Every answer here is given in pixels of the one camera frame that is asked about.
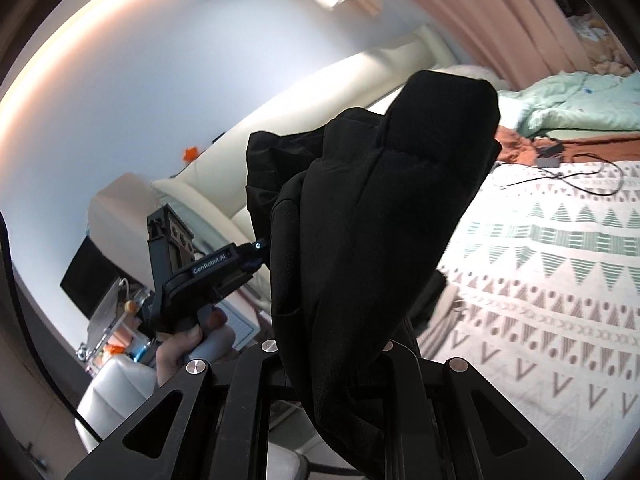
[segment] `metal screw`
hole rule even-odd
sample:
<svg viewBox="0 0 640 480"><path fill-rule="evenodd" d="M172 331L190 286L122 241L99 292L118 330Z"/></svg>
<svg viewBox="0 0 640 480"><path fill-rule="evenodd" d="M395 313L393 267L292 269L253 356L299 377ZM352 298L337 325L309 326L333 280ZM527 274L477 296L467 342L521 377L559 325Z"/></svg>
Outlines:
<svg viewBox="0 0 640 480"><path fill-rule="evenodd" d="M262 343L262 349L265 352L273 353L278 351L278 345L276 344L275 339L267 339L267 341Z"/></svg>
<svg viewBox="0 0 640 480"><path fill-rule="evenodd" d="M207 364L202 359L194 359L193 361L189 361L187 363L187 371L192 375L200 374L206 369Z"/></svg>
<svg viewBox="0 0 640 480"><path fill-rule="evenodd" d="M83 363L89 360L89 350L84 343L80 343L78 350L76 350L76 357Z"/></svg>
<svg viewBox="0 0 640 480"><path fill-rule="evenodd" d="M466 372L469 368L469 363L467 363L460 357L454 357L451 361L449 361L449 367L454 372Z"/></svg>

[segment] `black fabric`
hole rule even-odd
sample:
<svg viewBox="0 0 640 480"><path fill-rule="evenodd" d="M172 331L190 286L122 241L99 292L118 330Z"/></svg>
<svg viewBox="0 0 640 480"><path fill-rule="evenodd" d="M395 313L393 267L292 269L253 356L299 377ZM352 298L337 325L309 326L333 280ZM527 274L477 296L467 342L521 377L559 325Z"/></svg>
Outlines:
<svg viewBox="0 0 640 480"><path fill-rule="evenodd" d="M384 116L352 108L313 132L249 139L247 207L256 237L271 238L278 352L318 433L370 479L384 476L381 413L348 381L409 332L500 150L498 118L486 81L418 72Z"/></svg>
<svg viewBox="0 0 640 480"><path fill-rule="evenodd" d="M447 279L439 270L436 270L418 295L414 305L409 309L407 317L416 334L426 328L436 308L438 299L446 286Z"/></svg>

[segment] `white blanket with geometric pattern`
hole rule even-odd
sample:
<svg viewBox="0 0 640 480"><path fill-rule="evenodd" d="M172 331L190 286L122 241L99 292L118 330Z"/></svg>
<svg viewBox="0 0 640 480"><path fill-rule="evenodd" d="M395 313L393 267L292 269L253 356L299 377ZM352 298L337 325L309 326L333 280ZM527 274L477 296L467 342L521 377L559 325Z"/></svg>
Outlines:
<svg viewBox="0 0 640 480"><path fill-rule="evenodd" d="M492 173L440 270L465 315L435 360L466 358L583 474L602 480L640 426L640 164L597 197L534 168ZM599 163L563 164L564 174ZM607 165L579 187L616 189Z"/></svg>

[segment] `brown blanket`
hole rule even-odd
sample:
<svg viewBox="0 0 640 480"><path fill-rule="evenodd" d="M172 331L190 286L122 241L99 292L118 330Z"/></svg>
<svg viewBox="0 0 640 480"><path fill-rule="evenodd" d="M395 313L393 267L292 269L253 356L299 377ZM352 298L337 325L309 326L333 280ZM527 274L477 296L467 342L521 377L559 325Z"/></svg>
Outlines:
<svg viewBox="0 0 640 480"><path fill-rule="evenodd" d="M556 144L553 139L546 137L526 139L516 131L503 126L498 126L495 139L502 145L502 151L498 155L499 161L527 166L535 166L538 158L537 148ZM562 143L562 162L585 162L587 158L579 156L581 153L593 153L611 162L640 160L640 132L624 135L612 133L601 137L564 140Z"/></svg>

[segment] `human hand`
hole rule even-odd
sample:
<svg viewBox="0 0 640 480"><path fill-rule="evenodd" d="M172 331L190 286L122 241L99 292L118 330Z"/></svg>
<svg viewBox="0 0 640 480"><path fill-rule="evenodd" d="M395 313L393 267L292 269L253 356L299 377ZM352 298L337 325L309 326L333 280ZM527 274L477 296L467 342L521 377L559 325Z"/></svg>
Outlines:
<svg viewBox="0 0 640 480"><path fill-rule="evenodd" d="M224 311L220 308L214 308L207 319L207 328L215 330L225 323L226 314ZM203 335L202 327L196 325L186 332L173 334L160 345L156 351L156 377L159 386L167 382L182 367L183 356L202 342ZM227 360L230 355L237 354L235 350L229 350L229 353L219 361Z"/></svg>

